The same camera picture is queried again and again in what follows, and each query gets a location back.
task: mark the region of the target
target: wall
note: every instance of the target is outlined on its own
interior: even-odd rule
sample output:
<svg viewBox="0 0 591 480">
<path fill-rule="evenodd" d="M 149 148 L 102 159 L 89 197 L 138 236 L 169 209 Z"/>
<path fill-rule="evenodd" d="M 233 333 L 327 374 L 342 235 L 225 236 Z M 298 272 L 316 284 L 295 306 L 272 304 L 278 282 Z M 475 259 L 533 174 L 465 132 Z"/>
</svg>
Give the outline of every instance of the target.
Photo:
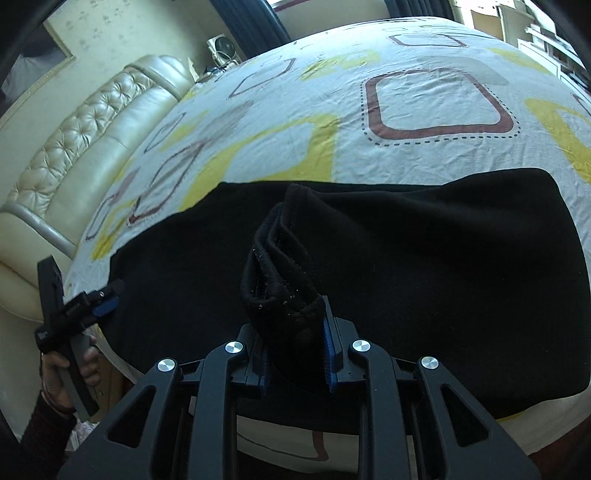
<svg viewBox="0 0 591 480">
<path fill-rule="evenodd" d="M 390 18 L 384 0 L 308 0 L 277 12 L 292 40 L 353 23 Z"/>
<path fill-rule="evenodd" d="M 202 73 L 207 39 L 227 31 L 209 0 L 67 0 L 48 23 L 76 59 L 0 129 L 0 203 L 61 121 L 127 63 L 170 54 Z"/>
</svg>

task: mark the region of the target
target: bed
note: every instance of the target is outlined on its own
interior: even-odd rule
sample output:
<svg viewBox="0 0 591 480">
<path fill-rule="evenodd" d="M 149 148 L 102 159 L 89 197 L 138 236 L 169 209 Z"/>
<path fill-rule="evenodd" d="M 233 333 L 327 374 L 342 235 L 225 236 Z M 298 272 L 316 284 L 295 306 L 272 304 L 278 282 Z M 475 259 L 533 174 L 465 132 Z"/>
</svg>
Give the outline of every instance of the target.
<svg viewBox="0 0 591 480">
<path fill-rule="evenodd" d="M 118 248 L 220 182 L 443 184 L 538 167 L 591 260 L 591 105 L 511 46 L 441 18 L 312 35 L 197 84 L 118 174 L 77 247 L 66 296 L 103 286 Z M 95 328 L 99 346 L 129 379 Z M 591 414 L 591 390 L 499 421 L 527 453 Z M 356 471 L 357 437 L 238 418 L 241 451 L 302 472 Z"/>
</svg>

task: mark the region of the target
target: curtain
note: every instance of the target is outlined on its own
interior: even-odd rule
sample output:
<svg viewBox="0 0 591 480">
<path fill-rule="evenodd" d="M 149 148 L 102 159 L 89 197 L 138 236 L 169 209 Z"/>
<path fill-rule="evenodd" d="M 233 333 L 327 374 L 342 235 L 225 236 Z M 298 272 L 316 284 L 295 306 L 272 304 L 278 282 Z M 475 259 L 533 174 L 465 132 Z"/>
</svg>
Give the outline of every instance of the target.
<svg viewBox="0 0 591 480">
<path fill-rule="evenodd" d="M 449 0 L 384 0 L 391 18 L 442 17 L 453 20 Z"/>
<path fill-rule="evenodd" d="M 249 59 L 291 41 L 267 0 L 211 0 Z"/>
</svg>

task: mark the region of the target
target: sleeve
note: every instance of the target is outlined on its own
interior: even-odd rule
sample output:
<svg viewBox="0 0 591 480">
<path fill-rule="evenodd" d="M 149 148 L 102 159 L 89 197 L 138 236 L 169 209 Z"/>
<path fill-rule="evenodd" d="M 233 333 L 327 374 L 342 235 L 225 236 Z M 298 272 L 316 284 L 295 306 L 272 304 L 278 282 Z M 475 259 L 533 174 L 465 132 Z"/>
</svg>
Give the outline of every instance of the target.
<svg viewBox="0 0 591 480">
<path fill-rule="evenodd" d="M 36 463 L 47 478 L 57 476 L 63 464 L 70 432 L 75 425 L 74 416 L 65 419 L 39 393 L 29 425 L 22 435 L 21 445 L 28 452 L 31 462 Z"/>
<path fill-rule="evenodd" d="M 0 478 L 2 480 L 46 480 L 43 473 L 31 465 L 25 449 L 18 444 L 1 411 Z"/>
</svg>

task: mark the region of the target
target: hand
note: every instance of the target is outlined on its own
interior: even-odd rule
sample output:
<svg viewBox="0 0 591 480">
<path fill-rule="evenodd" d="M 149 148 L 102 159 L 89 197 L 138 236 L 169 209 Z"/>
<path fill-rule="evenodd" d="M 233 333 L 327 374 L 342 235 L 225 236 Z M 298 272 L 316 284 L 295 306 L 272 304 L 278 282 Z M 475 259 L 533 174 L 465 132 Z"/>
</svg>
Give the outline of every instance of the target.
<svg viewBox="0 0 591 480">
<path fill-rule="evenodd" d="M 91 336 L 90 342 L 92 345 L 84 354 L 85 364 L 80 366 L 80 373 L 84 377 L 86 385 L 95 387 L 100 382 L 100 375 L 98 373 L 99 350 L 94 346 L 96 343 L 95 337 Z M 56 404 L 64 408 L 72 408 L 73 405 L 61 381 L 60 374 L 57 372 L 57 368 L 68 368 L 69 366 L 70 362 L 57 352 L 44 354 L 41 359 L 41 374 L 45 382 L 47 394 L 51 396 L 51 399 Z"/>
</svg>

